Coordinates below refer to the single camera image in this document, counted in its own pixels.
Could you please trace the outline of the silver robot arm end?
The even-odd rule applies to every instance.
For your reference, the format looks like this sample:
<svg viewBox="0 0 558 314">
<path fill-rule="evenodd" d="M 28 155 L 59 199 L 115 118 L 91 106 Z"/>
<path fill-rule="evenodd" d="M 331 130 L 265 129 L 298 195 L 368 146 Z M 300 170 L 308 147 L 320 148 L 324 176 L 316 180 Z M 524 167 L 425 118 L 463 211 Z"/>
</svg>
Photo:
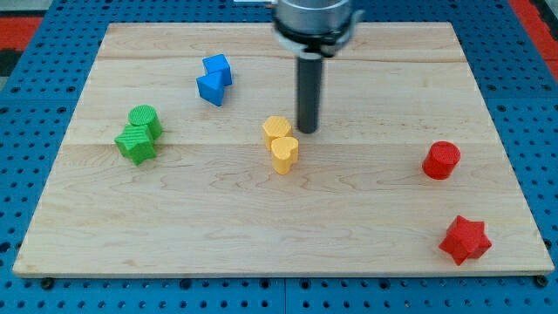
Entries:
<svg viewBox="0 0 558 314">
<path fill-rule="evenodd" d="M 295 56 L 332 58 L 355 34 L 365 11 L 352 0 L 269 0 L 276 41 Z"/>
</svg>

